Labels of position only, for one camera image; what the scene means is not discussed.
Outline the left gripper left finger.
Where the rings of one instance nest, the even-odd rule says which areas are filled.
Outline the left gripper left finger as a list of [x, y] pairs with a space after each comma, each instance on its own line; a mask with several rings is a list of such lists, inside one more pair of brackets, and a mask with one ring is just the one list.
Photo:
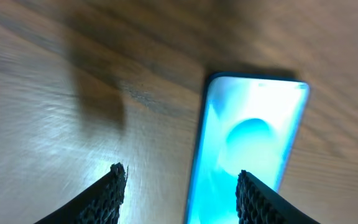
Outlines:
[[127, 175], [121, 163], [38, 224], [117, 224]]

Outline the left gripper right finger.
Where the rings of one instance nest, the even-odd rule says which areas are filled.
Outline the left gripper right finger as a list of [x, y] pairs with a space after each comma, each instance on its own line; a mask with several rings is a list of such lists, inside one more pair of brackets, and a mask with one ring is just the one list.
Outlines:
[[237, 180], [236, 211], [240, 224], [318, 224], [245, 170]]

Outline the blue screen Galaxy smartphone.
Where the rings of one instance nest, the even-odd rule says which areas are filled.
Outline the blue screen Galaxy smartphone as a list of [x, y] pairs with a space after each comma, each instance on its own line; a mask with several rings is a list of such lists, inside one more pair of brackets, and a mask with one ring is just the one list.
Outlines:
[[183, 221], [235, 223], [238, 175], [280, 188], [310, 95], [297, 78], [210, 75], [203, 88]]

